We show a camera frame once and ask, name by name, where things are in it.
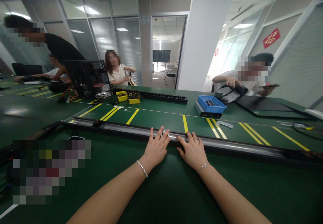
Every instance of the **white shirt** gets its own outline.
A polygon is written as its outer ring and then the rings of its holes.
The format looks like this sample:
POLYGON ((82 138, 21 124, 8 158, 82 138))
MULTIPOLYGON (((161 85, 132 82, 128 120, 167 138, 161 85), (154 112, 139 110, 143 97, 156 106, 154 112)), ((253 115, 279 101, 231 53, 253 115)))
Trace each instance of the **white shirt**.
MULTIPOLYGON (((125 70, 123 69, 124 67, 125 67, 124 64, 120 64, 119 72, 113 71, 112 74, 108 72, 110 82, 113 80, 119 81, 125 77, 125 70)), ((128 81, 121 83, 121 85, 128 85, 128 81)))
MULTIPOLYGON (((238 71, 237 70, 226 71, 226 72, 224 72, 223 74, 220 74, 220 75, 221 76, 229 76, 229 77, 233 77, 233 78, 238 79, 238 71)), ((266 85, 265 81, 241 81, 241 83, 242 83, 243 86, 245 86, 248 89, 248 92, 246 93, 246 95, 248 95, 251 90, 253 92, 255 92, 255 93, 258 93, 258 92, 263 90, 263 88, 259 88, 259 87, 266 85)), ((226 82, 215 83, 214 88, 217 87, 217 89, 215 91, 217 91, 219 88, 221 88, 225 84, 226 84, 226 82)), ((231 91, 230 88, 226 87, 226 88, 223 88, 223 89, 219 90, 218 93, 225 94, 225 93, 228 93, 230 91, 231 91)))
MULTIPOLYGON (((48 75, 48 76, 50 76, 50 77, 54 77, 55 75, 56 75, 56 73, 58 72, 58 70, 59 70, 60 68, 54 68, 53 70, 51 70, 51 71, 49 71, 49 72, 47 72, 46 74, 48 75)), ((68 76, 67 76, 67 74, 62 74, 61 75, 61 78, 63 78, 63 79, 67 79, 68 78, 68 76)))

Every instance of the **hand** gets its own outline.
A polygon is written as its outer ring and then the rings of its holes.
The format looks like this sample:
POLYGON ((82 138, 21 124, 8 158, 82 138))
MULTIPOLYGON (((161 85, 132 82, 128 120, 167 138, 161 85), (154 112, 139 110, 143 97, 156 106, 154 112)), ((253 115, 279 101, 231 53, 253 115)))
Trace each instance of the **hand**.
POLYGON ((242 86, 242 83, 238 79, 236 79, 234 77, 227 77, 226 78, 226 84, 227 84, 227 86, 230 86, 231 88, 235 88, 236 83, 238 85, 242 86))
POLYGON ((13 80, 20 83, 23 78, 24 78, 23 76, 17 76, 13 80))
POLYGON ((150 129, 150 136, 144 155, 140 158, 139 162, 142 164, 147 174, 157 166, 165 157, 167 150, 166 147, 170 141, 168 136, 169 130, 165 131, 161 136, 164 127, 162 126, 155 139, 154 139, 154 128, 150 129))
POLYGON ((124 82, 126 82, 126 81, 128 81, 128 82, 130 82, 130 76, 125 76, 122 80, 124 81, 124 82))
POLYGON ((196 172, 200 170, 203 164, 208 163, 204 151, 204 145, 201 138, 197 139, 195 132, 191 135, 189 132, 186 133, 188 137, 188 143, 184 141, 180 136, 176 136, 177 140, 184 147, 184 152, 182 149, 177 148, 177 151, 182 156, 184 161, 196 172))

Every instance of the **red sign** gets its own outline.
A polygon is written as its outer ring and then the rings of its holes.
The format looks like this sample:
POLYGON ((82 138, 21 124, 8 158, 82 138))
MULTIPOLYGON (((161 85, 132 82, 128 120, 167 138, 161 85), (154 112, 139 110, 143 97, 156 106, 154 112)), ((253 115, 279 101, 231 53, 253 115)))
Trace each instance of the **red sign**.
POLYGON ((273 44, 275 41, 277 41, 280 38, 280 33, 278 28, 276 28, 272 33, 270 33, 269 36, 267 36, 263 41, 263 47, 266 49, 271 44, 273 44))

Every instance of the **yellow container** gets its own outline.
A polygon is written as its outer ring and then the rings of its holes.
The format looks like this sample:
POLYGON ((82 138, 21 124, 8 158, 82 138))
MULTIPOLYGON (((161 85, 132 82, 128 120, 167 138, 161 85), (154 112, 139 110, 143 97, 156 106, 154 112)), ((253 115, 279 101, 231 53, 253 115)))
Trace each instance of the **yellow container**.
POLYGON ((129 104, 139 104, 140 103, 140 99, 129 99, 129 104))
POLYGON ((117 92, 116 95, 118 97, 119 102, 128 100, 128 95, 127 95, 127 92, 126 91, 117 92))

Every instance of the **silver bracelet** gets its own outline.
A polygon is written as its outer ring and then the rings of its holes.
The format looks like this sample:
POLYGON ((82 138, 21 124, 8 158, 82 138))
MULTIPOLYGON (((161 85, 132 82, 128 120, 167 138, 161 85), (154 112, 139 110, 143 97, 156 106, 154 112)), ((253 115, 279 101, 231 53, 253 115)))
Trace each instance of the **silver bracelet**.
POLYGON ((204 163, 204 164, 202 165, 202 167, 199 169, 198 174, 200 174, 201 170, 202 170, 204 167, 206 167, 206 166, 207 166, 207 163, 204 163))
POLYGON ((146 178, 148 178, 148 175, 147 175, 146 170, 144 169, 144 167, 141 165, 141 163, 138 160, 136 160, 136 162, 140 165, 140 167, 144 171, 144 174, 146 175, 146 178))

